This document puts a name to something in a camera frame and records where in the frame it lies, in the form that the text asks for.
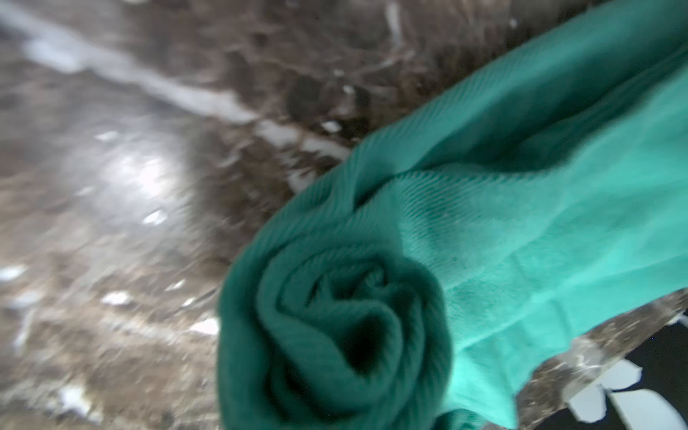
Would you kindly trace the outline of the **green long pants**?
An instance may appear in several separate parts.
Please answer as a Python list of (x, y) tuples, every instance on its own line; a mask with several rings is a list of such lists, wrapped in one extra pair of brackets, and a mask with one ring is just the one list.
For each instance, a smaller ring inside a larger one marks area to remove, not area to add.
[(544, 361), (687, 285), (687, 5), (611, 1), (371, 134), (236, 258), (226, 429), (518, 426)]

